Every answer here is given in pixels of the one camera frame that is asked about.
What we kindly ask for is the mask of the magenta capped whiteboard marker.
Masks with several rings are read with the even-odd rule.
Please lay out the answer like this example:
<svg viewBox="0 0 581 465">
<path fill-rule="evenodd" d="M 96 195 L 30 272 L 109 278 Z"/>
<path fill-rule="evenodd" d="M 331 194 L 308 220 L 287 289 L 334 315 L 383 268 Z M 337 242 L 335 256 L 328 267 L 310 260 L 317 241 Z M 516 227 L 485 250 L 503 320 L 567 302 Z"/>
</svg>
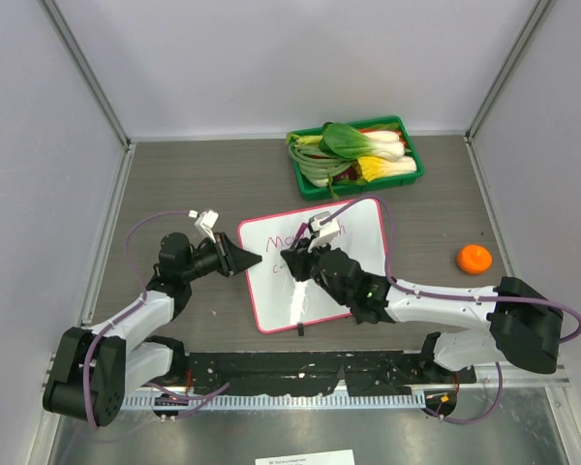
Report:
<svg viewBox="0 0 581 465">
<path fill-rule="evenodd" d="M 299 229 L 296 232 L 295 237 L 293 239 L 293 242 L 291 244 L 291 248 L 295 248 L 298 245 L 300 239 L 303 237 L 303 235 L 304 235 L 304 233 L 306 232 L 307 229 L 308 229 L 308 224 L 307 223 L 302 223 L 299 226 Z"/>
</svg>

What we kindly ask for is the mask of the pink framed whiteboard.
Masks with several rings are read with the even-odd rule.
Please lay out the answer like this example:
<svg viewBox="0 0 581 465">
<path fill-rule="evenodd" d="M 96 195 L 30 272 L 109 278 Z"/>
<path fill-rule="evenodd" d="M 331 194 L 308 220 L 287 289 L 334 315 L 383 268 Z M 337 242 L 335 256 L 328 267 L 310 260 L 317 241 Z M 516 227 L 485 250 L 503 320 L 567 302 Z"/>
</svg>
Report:
<svg viewBox="0 0 581 465">
<path fill-rule="evenodd" d="M 333 213 L 345 201 L 313 206 L 242 222 L 240 246 L 261 256 L 261 262 L 247 271 L 247 282 L 256 325 L 268 334 L 345 318 L 351 314 L 337 304 L 314 281 L 298 283 L 288 271 L 281 252 L 289 248 L 300 225 L 311 217 Z M 338 217 L 340 234 L 332 246 L 342 248 L 363 270 L 382 275 L 386 239 L 379 204 L 362 201 Z"/>
</svg>

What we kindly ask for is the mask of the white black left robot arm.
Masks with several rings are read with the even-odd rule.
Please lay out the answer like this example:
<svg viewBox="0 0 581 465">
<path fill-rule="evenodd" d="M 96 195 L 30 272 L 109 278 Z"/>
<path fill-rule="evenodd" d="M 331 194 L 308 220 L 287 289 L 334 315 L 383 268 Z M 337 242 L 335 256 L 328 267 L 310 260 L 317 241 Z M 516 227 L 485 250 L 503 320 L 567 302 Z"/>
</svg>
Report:
<svg viewBox="0 0 581 465">
<path fill-rule="evenodd" d="M 154 336 L 186 308 L 193 281 L 211 273 L 231 277 L 262 257 L 216 232 L 194 246 L 187 235 L 162 238 L 154 274 L 145 290 L 112 318 L 69 328 L 61 337 L 43 395 L 46 411 L 107 426 L 127 394 L 158 379 L 179 385 L 187 373 L 184 345 Z"/>
</svg>

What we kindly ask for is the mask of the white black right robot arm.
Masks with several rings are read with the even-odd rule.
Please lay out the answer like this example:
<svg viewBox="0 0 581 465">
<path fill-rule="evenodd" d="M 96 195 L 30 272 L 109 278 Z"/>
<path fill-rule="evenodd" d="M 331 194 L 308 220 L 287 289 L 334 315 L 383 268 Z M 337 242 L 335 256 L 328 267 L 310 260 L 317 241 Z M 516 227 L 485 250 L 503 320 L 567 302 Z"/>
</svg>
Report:
<svg viewBox="0 0 581 465">
<path fill-rule="evenodd" d="M 524 281 L 481 288 L 421 286 L 361 268 L 340 248 L 308 239 L 282 251 L 292 278 L 312 281 L 359 323 L 424 322 L 458 332 L 428 335 L 418 358 L 423 379 L 442 381 L 475 364 L 503 362 L 536 374 L 557 368 L 564 313 Z"/>
</svg>

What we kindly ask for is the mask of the green plastic tray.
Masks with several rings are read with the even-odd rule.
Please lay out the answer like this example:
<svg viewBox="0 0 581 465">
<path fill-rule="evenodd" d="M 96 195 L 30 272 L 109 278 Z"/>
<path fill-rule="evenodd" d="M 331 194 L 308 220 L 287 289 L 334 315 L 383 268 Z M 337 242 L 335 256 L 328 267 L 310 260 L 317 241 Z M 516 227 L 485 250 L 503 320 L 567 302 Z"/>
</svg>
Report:
<svg viewBox="0 0 581 465">
<path fill-rule="evenodd" d="M 286 146 L 307 201 L 411 185 L 425 173 L 398 116 L 291 131 Z"/>
</svg>

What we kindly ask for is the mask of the green long beans bundle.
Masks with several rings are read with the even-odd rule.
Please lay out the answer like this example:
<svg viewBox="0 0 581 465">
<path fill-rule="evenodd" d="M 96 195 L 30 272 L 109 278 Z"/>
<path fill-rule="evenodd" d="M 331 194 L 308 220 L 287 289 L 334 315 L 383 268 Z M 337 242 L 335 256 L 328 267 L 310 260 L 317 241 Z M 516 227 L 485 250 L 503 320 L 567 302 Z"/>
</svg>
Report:
<svg viewBox="0 0 581 465">
<path fill-rule="evenodd" d="M 290 157 L 301 174 L 316 187 L 332 188 L 335 184 L 357 179 L 355 163 L 340 158 L 326 148 L 321 135 L 290 133 L 287 145 Z"/>
</svg>

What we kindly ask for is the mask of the yellow leaf cabbage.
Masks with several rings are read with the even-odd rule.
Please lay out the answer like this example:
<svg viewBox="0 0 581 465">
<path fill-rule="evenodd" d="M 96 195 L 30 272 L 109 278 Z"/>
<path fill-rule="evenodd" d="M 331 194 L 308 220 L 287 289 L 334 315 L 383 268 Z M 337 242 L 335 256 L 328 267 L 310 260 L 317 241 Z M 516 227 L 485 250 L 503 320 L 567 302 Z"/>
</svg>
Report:
<svg viewBox="0 0 581 465">
<path fill-rule="evenodd" d="M 417 171 L 416 161 L 409 156 L 394 161 L 377 156 L 362 156 L 357 159 L 357 164 L 361 177 L 368 182 Z"/>
</svg>

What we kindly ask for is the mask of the green bok choy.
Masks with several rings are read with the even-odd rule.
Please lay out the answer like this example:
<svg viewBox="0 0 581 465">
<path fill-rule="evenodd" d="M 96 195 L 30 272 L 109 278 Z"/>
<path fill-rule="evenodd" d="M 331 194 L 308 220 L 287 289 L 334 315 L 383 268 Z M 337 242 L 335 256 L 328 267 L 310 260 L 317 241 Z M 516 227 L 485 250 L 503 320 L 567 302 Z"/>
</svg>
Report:
<svg viewBox="0 0 581 465">
<path fill-rule="evenodd" d="M 385 143 L 369 139 L 348 124 L 325 123 L 321 136 L 326 148 L 349 161 L 357 160 L 362 156 L 377 156 L 394 161 L 407 155 L 407 148 L 401 143 Z"/>
</svg>

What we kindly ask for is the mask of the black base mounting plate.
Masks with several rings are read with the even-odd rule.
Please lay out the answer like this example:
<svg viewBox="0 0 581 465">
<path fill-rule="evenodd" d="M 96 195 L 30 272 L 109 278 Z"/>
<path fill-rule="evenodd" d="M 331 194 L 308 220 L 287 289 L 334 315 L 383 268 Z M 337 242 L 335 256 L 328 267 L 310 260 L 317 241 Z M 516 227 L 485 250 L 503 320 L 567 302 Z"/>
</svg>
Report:
<svg viewBox="0 0 581 465">
<path fill-rule="evenodd" d="M 452 374 L 403 351 L 192 353 L 188 372 L 195 393 L 226 385 L 235 396 L 328 396 L 341 382 L 351 396 L 398 395 L 476 381 L 472 369 Z"/>
</svg>

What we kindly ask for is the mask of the red chili pepper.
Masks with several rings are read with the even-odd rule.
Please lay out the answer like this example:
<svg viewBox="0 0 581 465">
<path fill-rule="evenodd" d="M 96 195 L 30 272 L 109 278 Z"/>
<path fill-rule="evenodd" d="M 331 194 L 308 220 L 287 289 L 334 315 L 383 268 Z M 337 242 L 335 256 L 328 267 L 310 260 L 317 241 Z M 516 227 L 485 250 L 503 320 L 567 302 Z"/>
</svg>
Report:
<svg viewBox="0 0 581 465">
<path fill-rule="evenodd" d="M 385 143 L 399 142 L 404 147 L 407 146 L 407 143 L 404 140 L 402 133 L 400 131 L 390 129 L 364 128 L 360 129 L 359 132 L 364 134 L 367 138 L 371 140 Z"/>
</svg>

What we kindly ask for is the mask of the orange ball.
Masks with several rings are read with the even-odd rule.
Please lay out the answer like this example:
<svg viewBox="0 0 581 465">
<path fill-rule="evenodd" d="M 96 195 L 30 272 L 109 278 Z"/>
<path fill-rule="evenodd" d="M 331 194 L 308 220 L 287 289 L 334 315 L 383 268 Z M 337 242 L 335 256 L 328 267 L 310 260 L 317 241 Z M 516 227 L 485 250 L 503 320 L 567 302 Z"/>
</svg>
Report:
<svg viewBox="0 0 581 465">
<path fill-rule="evenodd" d="M 491 268 L 493 256 L 483 246 L 468 244 L 457 252 L 455 261 L 461 271 L 470 275 L 479 275 Z"/>
</svg>

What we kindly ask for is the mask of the white paper label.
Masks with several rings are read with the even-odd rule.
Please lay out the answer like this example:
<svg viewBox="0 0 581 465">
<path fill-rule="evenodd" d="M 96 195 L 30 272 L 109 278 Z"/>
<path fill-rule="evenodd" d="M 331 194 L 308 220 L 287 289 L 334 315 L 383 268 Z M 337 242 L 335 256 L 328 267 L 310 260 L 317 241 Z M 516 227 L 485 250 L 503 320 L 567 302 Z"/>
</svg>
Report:
<svg viewBox="0 0 581 465">
<path fill-rule="evenodd" d="M 354 465 L 351 449 L 258 458 L 256 465 Z"/>
</svg>

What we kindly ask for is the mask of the left aluminium frame post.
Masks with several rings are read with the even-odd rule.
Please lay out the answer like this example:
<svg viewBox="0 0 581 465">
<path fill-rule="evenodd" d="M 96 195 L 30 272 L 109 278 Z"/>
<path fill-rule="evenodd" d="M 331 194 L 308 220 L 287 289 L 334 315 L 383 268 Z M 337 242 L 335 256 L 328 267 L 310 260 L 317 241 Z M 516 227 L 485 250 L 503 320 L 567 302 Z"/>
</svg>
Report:
<svg viewBox="0 0 581 465">
<path fill-rule="evenodd" d="M 121 146 L 123 148 L 127 148 L 130 145 L 131 140 L 127 136 L 123 125 L 120 123 L 119 118 L 113 109 L 109 98 L 106 95 L 106 92 L 103 90 L 103 87 L 96 77 L 96 74 L 94 73 L 93 68 L 89 63 L 89 60 L 86 58 L 84 51 L 78 43 L 78 40 L 71 26 L 63 15 L 57 2 L 54 0 L 40 0 L 39 5 L 46 14 L 60 41 L 67 50 L 76 67 L 76 70 L 91 92 L 91 95 L 96 101 L 112 132 L 115 134 Z"/>
</svg>

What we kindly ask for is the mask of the aluminium frame post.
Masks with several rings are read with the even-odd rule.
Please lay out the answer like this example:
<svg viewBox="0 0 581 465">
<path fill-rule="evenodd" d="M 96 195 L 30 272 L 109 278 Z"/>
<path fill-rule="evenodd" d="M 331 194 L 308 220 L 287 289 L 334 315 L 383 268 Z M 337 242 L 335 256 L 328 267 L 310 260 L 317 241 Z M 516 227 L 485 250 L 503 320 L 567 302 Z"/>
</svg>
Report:
<svg viewBox="0 0 581 465">
<path fill-rule="evenodd" d="M 556 2 L 554 0 L 534 1 L 524 24 L 509 49 L 501 68 L 493 79 L 474 119 L 466 132 L 467 142 L 472 142 L 480 132 L 493 106 L 497 103 L 517 66 L 524 57 L 536 33 L 550 14 Z"/>
<path fill-rule="evenodd" d="M 127 148 L 130 145 L 131 140 L 127 136 L 123 125 L 120 123 L 119 118 L 113 109 L 109 98 L 106 95 L 106 92 L 103 90 L 103 87 L 96 77 L 96 74 L 94 73 L 93 68 L 89 63 L 89 60 L 86 58 L 84 51 L 78 43 L 78 40 L 71 26 L 63 15 L 57 2 L 54 0 L 40 0 L 39 5 L 46 14 L 60 41 L 67 50 L 76 67 L 76 70 L 91 92 L 91 95 L 96 101 L 112 132 L 115 134 L 121 146 L 123 148 Z"/>
</svg>

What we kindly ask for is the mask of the right aluminium frame post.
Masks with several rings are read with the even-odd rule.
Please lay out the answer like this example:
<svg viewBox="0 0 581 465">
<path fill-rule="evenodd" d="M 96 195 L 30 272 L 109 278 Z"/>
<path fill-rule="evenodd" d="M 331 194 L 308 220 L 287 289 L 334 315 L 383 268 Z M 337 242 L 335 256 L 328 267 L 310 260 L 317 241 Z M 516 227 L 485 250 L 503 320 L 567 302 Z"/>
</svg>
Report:
<svg viewBox="0 0 581 465">
<path fill-rule="evenodd" d="M 501 68 L 493 79 L 474 119 L 466 132 L 467 142 L 472 142 L 480 132 L 493 106 L 497 103 L 517 66 L 524 57 L 536 33 L 550 14 L 556 2 L 554 0 L 534 1 L 524 24 L 509 49 Z"/>
</svg>

